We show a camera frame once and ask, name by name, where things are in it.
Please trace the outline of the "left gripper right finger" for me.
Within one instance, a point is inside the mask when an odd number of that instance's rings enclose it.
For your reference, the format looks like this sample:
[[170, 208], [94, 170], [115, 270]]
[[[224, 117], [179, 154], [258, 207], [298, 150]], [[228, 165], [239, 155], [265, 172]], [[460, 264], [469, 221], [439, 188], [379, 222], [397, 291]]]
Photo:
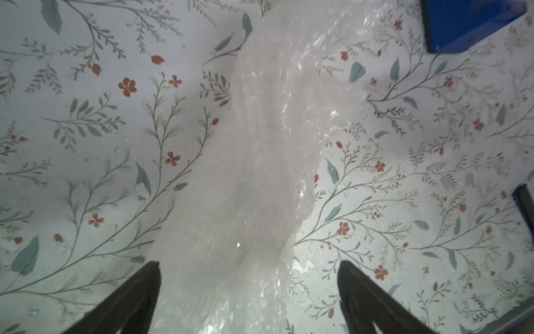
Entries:
[[337, 286], [349, 333], [432, 333], [349, 261], [340, 263]]

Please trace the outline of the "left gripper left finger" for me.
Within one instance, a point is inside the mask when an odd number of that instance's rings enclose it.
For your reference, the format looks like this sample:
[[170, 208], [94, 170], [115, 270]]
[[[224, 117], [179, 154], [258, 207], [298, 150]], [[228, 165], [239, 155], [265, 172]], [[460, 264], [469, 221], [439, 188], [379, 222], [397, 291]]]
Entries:
[[66, 333], [136, 333], [150, 330], [161, 287], [159, 263], [148, 262]]

